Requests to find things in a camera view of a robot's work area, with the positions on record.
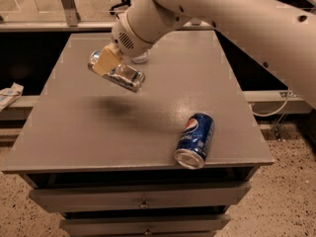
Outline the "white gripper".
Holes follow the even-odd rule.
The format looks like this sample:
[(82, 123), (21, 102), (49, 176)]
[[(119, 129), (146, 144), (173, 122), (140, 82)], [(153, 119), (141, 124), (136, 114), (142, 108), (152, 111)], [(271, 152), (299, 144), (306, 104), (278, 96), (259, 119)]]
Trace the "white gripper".
[(97, 75), (104, 76), (121, 64), (123, 56), (140, 56), (152, 46), (152, 43), (141, 39), (134, 32), (127, 12), (118, 14), (118, 19), (112, 27), (112, 43), (102, 49), (93, 70)]

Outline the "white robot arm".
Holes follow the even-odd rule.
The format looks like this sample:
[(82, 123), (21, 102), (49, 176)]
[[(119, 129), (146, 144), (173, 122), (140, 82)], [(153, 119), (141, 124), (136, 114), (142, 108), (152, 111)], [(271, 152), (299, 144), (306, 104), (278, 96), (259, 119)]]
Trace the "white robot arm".
[(107, 74), (190, 19), (212, 25), (316, 108), (316, 15), (277, 0), (134, 0), (94, 71)]

